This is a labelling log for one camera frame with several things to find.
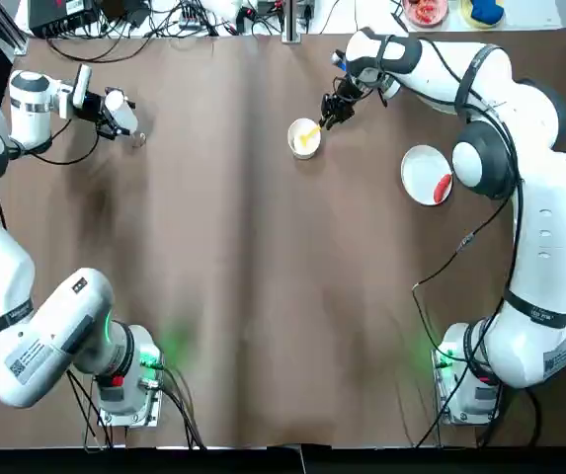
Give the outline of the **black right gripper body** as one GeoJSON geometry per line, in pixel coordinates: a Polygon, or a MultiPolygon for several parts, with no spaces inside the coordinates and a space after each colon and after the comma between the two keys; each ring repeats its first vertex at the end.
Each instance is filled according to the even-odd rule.
{"type": "Polygon", "coordinates": [[[368,95],[360,89],[349,76],[336,76],[333,79],[333,96],[343,103],[356,103],[368,95]]]}

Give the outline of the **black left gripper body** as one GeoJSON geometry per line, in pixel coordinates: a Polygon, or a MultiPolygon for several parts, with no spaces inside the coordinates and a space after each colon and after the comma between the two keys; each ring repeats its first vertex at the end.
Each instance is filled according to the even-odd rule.
{"type": "Polygon", "coordinates": [[[83,120],[89,122],[106,122],[104,111],[104,96],[87,92],[83,100],[83,120]]]}

